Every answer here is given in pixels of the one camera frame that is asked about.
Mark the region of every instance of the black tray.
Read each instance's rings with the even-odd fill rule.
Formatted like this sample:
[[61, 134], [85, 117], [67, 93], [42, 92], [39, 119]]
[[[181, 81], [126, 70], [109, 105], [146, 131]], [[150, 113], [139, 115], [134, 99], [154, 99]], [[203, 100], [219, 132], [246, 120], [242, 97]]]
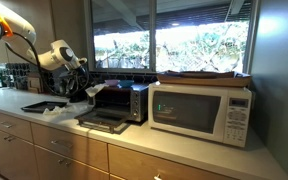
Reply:
[[25, 112], [43, 113], [46, 108], [52, 111], [55, 108], [55, 106], [64, 107], [66, 106], [66, 104], [67, 104], [66, 102], [43, 101], [37, 104], [22, 107], [21, 109]]

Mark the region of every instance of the microwave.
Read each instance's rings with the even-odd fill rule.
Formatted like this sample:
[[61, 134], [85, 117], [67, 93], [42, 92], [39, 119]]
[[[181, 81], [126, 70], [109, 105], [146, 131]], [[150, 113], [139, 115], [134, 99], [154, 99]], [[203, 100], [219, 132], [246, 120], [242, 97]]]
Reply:
[[247, 88], [149, 85], [151, 128], [245, 147], [252, 92]]

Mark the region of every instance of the microwave control panel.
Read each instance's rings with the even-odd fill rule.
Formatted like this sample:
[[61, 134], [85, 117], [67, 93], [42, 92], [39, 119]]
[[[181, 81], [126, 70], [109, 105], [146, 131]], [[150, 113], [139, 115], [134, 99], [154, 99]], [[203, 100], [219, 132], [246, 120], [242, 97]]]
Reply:
[[244, 147], [249, 121], [249, 100], [230, 98], [224, 132], [225, 144]]

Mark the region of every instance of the glass window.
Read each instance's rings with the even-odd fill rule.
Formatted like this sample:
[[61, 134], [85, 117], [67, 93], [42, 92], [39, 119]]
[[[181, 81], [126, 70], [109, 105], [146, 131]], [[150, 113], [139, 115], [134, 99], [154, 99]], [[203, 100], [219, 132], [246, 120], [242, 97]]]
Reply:
[[91, 70], [247, 72], [255, 0], [92, 0]]

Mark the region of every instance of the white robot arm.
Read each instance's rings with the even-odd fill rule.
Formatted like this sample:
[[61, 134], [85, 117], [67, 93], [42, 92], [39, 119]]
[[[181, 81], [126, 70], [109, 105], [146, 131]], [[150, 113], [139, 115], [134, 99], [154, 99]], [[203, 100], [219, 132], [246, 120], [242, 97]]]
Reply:
[[[23, 19], [21, 16], [0, 4], [0, 40], [5, 41], [8, 45], [17, 51], [23, 51], [23, 40], [13, 33], [20, 34], [29, 40], [32, 44], [36, 41], [34, 27]], [[36, 58], [31, 49], [27, 51], [26, 58], [31, 63], [36, 63]], [[64, 40], [58, 40], [51, 43], [51, 50], [38, 55], [40, 66], [46, 70], [55, 70], [63, 65], [68, 70], [77, 69], [86, 63], [85, 58], [77, 58], [72, 49]]]

